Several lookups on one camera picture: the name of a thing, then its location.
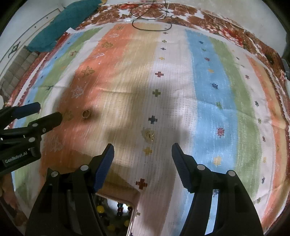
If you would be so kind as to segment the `gold chain pendant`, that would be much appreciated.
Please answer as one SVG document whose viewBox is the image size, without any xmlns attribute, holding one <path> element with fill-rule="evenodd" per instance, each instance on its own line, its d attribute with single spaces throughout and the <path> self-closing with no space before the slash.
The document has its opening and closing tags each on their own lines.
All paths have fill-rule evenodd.
<svg viewBox="0 0 290 236">
<path fill-rule="evenodd" d="M 150 128 L 143 128 L 142 137 L 147 143 L 151 144 L 155 139 L 155 131 Z"/>
</svg>

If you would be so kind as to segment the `jewelry box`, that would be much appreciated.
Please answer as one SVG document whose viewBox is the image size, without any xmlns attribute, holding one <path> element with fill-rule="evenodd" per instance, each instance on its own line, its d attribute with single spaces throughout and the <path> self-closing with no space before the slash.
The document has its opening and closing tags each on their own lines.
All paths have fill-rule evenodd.
<svg viewBox="0 0 290 236">
<path fill-rule="evenodd" d="M 130 185 L 104 183 L 94 201 L 106 235 L 133 235 L 139 199 L 139 191 Z"/>
</svg>

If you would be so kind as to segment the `striped grey mattress edge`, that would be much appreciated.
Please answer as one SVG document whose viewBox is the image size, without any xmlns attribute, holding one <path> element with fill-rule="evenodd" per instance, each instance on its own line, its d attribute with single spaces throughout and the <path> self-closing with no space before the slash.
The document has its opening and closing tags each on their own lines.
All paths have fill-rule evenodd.
<svg viewBox="0 0 290 236">
<path fill-rule="evenodd" d="M 38 56 L 38 52 L 32 52 L 24 46 L 12 60 L 10 66 L 1 75 L 1 97 L 4 102 L 9 100 L 22 76 L 28 71 Z"/>
</svg>

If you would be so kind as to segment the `striped colourful cloth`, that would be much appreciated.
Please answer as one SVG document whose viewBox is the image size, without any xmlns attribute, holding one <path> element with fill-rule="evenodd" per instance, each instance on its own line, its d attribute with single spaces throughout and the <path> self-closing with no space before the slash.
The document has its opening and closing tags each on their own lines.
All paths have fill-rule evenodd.
<svg viewBox="0 0 290 236">
<path fill-rule="evenodd" d="M 190 64 L 173 63 L 174 72 L 181 72 L 181 82 L 174 87 L 163 66 L 156 64 L 156 58 L 167 54 L 165 46 L 173 42 L 171 36 L 164 43 L 160 40 L 163 24 L 148 25 L 148 35 L 137 32 L 128 42 L 129 28 L 118 31 L 112 37 L 114 24 L 105 24 L 103 29 L 92 33 L 78 55 L 68 66 L 64 77 L 57 81 L 57 88 L 51 91 L 51 100 L 40 111 L 40 116 L 61 112 L 60 102 L 71 98 L 87 97 L 89 87 L 95 86 L 93 95 L 105 97 L 107 102 L 81 102 L 79 118 L 84 121 L 104 121 L 113 128 L 118 125 L 114 114 L 124 113 L 121 121 L 132 122 L 132 112 L 114 109 L 110 104 L 135 105 L 143 113 L 141 127 L 149 123 L 159 124 L 161 131 L 185 137 L 177 117 L 184 111 L 176 110 L 176 103 L 192 99 L 189 90 Z M 47 144 L 43 137 L 40 160 L 29 164 L 12 174 L 14 191 L 20 209 L 29 215 L 38 193 L 44 183 L 48 168 L 72 170 L 88 163 L 100 154 L 108 142 L 91 142 L 72 148 L 62 136 Z M 133 235 L 178 235 L 189 211 L 193 196 L 183 188 L 171 157 L 171 146 L 121 149 L 115 146 L 115 157 L 106 182 L 130 185 L 140 193 L 137 213 L 132 227 Z M 195 150 L 183 147 L 198 163 L 209 169 L 224 173 L 234 170 L 248 191 L 264 232 L 278 220 L 289 196 L 289 142 L 280 152 L 212 148 Z"/>
</svg>

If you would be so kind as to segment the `teal pillow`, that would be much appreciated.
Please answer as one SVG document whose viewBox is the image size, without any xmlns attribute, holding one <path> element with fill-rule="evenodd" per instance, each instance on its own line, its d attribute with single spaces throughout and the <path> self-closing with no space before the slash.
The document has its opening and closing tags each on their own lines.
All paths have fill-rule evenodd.
<svg viewBox="0 0 290 236">
<path fill-rule="evenodd" d="M 47 27 L 33 38 L 27 49 L 31 52 L 49 52 L 69 28 L 77 28 L 103 1 L 75 1 L 59 13 Z"/>
</svg>

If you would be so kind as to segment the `red floral bedsheet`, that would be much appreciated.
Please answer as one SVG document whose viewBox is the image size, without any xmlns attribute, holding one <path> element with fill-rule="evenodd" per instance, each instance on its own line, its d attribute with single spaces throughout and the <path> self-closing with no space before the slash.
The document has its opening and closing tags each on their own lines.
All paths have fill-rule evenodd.
<svg viewBox="0 0 290 236">
<path fill-rule="evenodd" d="M 40 56 L 22 76 L 12 92 L 6 107 L 23 106 L 38 102 L 41 109 L 51 100 L 51 91 L 64 77 L 68 66 L 78 55 L 92 33 L 114 24 L 111 36 L 129 28 L 128 42 L 141 32 L 148 35 L 150 23 L 163 23 L 160 40 L 167 43 L 167 54 L 156 58 L 156 64 L 166 70 L 166 75 L 176 87 L 181 82 L 181 72 L 174 72 L 173 63 L 188 62 L 188 86 L 194 97 L 176 103 L 177 111 L 185 114 L 175 123 L 181 126 L 185 137 L 161 131 L 159 124 L 149 123 L 155 131 L 153 143 L 142 137 L 143 113 L 135 105 L 110 104 L 114 109 L 129 109 L 133 121 L 121 121 L 124 113 L 114 114 L 118 125 L 79 118 L 81 102 L 96 99 L 99 105 L 105 97 L 95 97 L 95 86 L 87 89 L 87 97 L 71 98 L 60 102 L 62 122 L 47 132 L 47 144 L 62 136 L 71 145 L 84 146 L 91 142 L 108 142 L 121 149 L 141 147 L 167 147 L 179 142 L 195 150 L 212 148 L 280 152 L 289 142 L 289 99 L 286 97 L 285 73 L 275 51 L 259 41 L 250 32 L 210 12 L 180 3 L 123 3 L 101 4 L 75 29 L 69 28 L 56 46 Z M 40 116 L 36 114 L 7 123 L 7 129 L 26 127 Z"/>
</svg>

